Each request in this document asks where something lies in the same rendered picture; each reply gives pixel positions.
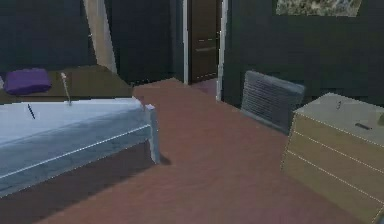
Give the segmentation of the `tan chest of drawers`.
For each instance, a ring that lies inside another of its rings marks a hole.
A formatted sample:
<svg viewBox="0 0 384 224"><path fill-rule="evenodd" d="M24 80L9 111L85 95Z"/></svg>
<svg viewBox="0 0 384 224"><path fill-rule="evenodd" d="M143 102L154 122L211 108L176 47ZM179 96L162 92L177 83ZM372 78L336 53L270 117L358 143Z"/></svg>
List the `tan chest of drawers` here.
<svg viewBox="0 0 384 224"><path fill-rule="evenodd" d="M297 109L282 171L364 224L384 224L382 113L382 107L334 93Z"/></svg>

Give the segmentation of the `pale blue bed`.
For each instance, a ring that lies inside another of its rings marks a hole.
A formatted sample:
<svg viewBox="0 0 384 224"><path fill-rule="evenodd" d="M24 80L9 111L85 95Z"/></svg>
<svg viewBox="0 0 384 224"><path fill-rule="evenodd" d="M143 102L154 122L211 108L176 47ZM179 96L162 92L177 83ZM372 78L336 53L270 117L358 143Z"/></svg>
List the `pale blue bed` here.
<svg viewBox="0 0 384 224"><path fill-rule="evenodd" d="M131 85L100 65L47 72L46 92L8 94L6 75L0 88L0 198L144 142L160 161L156 109Z"/></svg>

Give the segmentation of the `grey ribbed basket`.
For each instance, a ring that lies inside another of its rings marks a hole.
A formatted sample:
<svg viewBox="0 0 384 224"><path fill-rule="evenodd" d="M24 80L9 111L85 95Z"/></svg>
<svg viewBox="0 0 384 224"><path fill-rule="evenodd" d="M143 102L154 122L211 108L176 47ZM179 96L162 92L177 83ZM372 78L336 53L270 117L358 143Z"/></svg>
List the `grey ribbed basket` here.
<svg viewBox="0 0 384 224"><path fill-rule="evenodd" d="M293 111L302 103L304 93L303 85L248 70L244 75L241 111L288 134Z"/></svg>

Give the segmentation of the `purple pillow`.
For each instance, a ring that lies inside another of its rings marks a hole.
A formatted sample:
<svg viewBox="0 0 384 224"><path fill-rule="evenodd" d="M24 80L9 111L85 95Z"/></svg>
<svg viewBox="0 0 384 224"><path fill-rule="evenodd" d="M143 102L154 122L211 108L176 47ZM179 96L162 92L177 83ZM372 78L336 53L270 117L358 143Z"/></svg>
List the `purple pillow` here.
<svg viewBox="0 0 384 224"><path fill-rule="evenodd" d="M33 68L12 71L6 74L4 90L11 95L27 95L46 92L51 80L45 69Z"/></svg>

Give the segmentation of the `dark brown room door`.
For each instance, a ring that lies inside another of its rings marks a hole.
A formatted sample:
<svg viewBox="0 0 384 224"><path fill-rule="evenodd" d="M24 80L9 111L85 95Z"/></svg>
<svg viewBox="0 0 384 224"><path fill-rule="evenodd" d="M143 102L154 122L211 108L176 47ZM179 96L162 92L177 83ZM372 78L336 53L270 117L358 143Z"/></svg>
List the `dark brown room door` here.
<svg viewBox="0 0 384 224"><path fill-rule="evenodd" d="M189 0L191 83L217 76L221 0Z"/></svg>

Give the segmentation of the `framed wall picture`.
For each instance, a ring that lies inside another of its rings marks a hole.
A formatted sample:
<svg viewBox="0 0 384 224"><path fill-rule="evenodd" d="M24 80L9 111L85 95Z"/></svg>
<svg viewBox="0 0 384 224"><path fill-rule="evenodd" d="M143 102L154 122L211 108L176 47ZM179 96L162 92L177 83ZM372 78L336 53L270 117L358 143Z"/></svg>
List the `framed wall picture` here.
<svg viewBox="0 0 384 224"><path fill-rule="evenodd" d="M277 0L277 15L356 17L362 0Z"/></svg>

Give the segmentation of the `pale baseball bat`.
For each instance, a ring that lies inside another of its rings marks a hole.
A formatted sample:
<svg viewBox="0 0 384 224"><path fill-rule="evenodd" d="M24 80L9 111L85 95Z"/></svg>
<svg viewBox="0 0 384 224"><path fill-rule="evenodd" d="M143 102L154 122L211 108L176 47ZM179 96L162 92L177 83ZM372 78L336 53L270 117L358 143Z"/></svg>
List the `pale baseball bat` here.
<svg viewBox="0 0 384 224"><path fill-rule="evenodd" d="M71 101L71 97L70 97L70 94L69 94L69 91L68 91L67 76L66 76L66 74L64 72L61 72L60 76L61 76L61 79L62 79L62 82L63 82L63 87L64 87L65 94L66 94L67 99L68 99L68 105L71 106L72 105L72 101Z"/></svg>

